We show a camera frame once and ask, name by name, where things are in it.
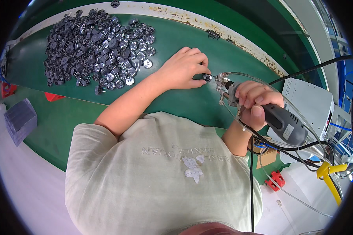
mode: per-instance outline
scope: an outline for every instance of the fingernail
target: fingernail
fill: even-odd
[[[245,107],[248,108],[248,106],[249,106],[249,100],[246,100]]]
[[[262,109],[259,106],[253,106],[252,114],[256,117],[260,117],[262,115]]]
[[[263,97],[259,96],[255,99],[255,103],[259,104],[263,100]]]

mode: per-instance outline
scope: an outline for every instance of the shirt graphic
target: shirt graphic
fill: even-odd
[[[203,174],[203,172],[198,167],[199,165],[196,162],[196,160],[198,162],[200,162],[201,164],[203,164],[203,162],[205,160],[205,156],[200,154],[196,157],[196,160],[193,157],[184,157],[184,158],[182,158],[182,160],[183,160],[184,164],[186,165],[186,167],[189,168],[184,172],[184,175],[186,177],[192,177],[193,180],[195,181],[195,183],[198,183],[199,176],[201,176]]]

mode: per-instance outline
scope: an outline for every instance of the pile of electronic components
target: pile of electronic components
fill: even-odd
[[[47,36],[44,61],[47,85],[62,85],[76,78],[76,86],[98,82],[95,94],[134,84],[140,67],[151,68],[155,55],[154,28],[137,18],[122,25],[119,19],[92,9],[88,16],[65,15]]]

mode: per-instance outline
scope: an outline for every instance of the white machine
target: white machine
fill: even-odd
[[[294,104],[310,122],[320,140],[323,140],[335,109],[332,94],[321,87],[294,78],[285,80],[282,94]],[[301,118],[288,104],[285,104],[284,108],[299,119]],[[267,135],[276,141],[283,142],[271,128],[269,128]],[[300,156],[302,159],[313,157],[312,154],[306,152],[300,152]],[[284,163],[296,162],[285,153],[280,153],[280,159]]]

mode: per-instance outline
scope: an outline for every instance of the light green t-shirt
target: light green t-shirt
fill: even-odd
[[[119,142],[102,126],[75,127],[66,207],[84,235],[174,235],[198,223],[251,230],[248,157],[213,127],[164,112],[138,119]],[[254,180],[254,220],[262,196]]]

